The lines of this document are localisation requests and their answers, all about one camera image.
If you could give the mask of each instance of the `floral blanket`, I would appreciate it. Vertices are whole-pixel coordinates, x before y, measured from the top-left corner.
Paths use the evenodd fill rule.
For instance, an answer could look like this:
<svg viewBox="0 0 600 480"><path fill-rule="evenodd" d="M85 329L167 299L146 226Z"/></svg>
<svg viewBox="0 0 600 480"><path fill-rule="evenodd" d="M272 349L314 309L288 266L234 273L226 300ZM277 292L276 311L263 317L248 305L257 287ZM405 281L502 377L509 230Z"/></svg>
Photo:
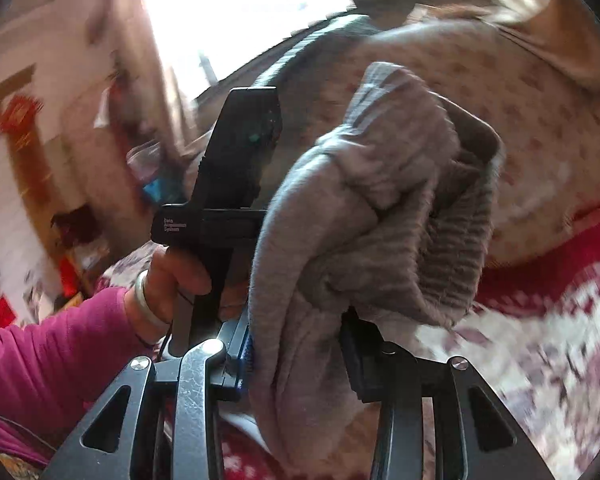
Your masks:
<svg viewBox="0 0 600 480"><path fill-rule="evenodd" d="M145 244L118 262L101 286L130 285L154 247ZM548 253L485 269L470 314L451 331L419 327L409 349L438 361L467 357L556 479L576 480L600 448L600 205L577 219ZM368 475L377 416L372 406L350 425L324 461L321 478ZM424 478L433 478L430 428L425 443Z"/></svg>

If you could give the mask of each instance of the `gray garment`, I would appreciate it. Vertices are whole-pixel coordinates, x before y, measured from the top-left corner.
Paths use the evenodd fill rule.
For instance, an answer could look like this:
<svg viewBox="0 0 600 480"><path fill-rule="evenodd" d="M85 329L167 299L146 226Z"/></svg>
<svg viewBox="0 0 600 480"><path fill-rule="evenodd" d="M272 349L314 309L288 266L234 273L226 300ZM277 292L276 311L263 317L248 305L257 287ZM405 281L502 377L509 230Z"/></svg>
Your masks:
<svg viewBox="0 0 600 480"><path fill-rule="evenodd" d="M311 469L362 408L337 341L349 305L392 337L411 333L412 320L452 326L464 316L501 159L485 123L403 67L376 62L343 123L289 171L249 294L250 399L283 463Z"/></svg>

